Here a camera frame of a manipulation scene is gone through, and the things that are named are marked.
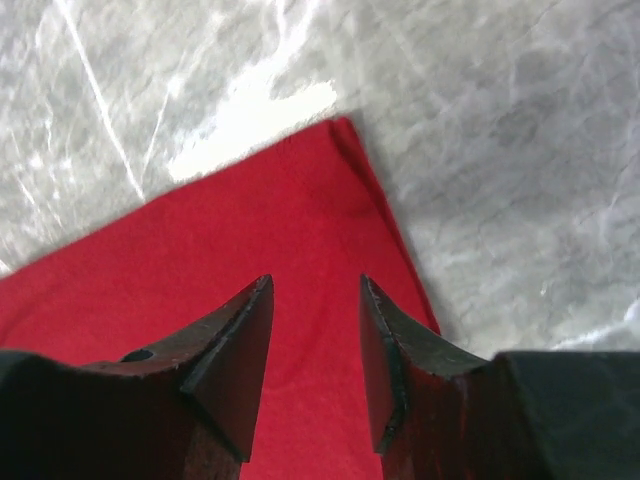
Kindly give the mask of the red t shirt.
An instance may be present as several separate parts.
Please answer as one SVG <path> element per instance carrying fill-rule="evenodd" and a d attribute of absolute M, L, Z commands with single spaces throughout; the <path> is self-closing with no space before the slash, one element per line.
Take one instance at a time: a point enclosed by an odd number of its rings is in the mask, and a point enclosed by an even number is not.
<path fill-rule="evenodd" d="M 1 283 L 1 343 L 113 360 L 262 275 L 275 318 L 246 479 L 378 479 L 359 344 L 371 277 L 436 326 L 353 123 L 326 120 L 167 193 Z"/>

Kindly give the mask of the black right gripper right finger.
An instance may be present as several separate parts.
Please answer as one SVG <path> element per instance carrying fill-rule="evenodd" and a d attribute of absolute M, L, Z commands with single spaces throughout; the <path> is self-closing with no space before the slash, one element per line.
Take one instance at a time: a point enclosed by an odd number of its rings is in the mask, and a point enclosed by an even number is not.
<path fill-rule="evenodd" d="M 635 351 L 479 358 L 360 281 L 374 450 L 387 479 L 635 479 Z"/>

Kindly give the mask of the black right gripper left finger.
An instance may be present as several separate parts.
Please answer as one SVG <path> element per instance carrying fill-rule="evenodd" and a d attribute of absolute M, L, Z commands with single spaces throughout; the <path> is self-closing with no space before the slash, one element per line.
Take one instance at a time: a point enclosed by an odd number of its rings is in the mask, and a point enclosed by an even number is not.
<path fill-rule="evenodd" d="M 262 276 L 116 362 L 1 354 L 5 479 L 236 479 L 251 456 L 274 309 Z"/>

